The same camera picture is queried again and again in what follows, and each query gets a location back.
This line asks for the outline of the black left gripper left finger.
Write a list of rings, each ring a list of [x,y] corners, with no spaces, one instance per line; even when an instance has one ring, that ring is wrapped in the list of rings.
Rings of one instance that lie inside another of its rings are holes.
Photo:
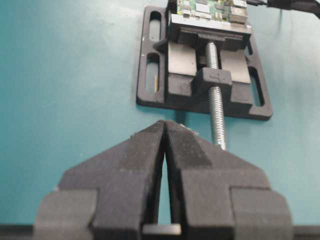
[[[140,240],[156,223],[164,160],[162,120],[66,170],[39,206],[36,240]]]

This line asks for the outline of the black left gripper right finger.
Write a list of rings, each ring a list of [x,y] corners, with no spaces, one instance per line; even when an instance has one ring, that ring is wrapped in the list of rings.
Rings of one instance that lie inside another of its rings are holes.
[[[187,240],[291,240],[287,200],[259,167],[165,122],[170,213]]]

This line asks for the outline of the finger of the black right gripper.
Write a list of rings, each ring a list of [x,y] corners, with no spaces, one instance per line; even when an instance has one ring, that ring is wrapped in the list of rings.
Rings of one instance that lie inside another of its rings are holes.
[[[267,0],[266,5],[269,8],[311,13],[320,18],[320,3],[317,0]]]

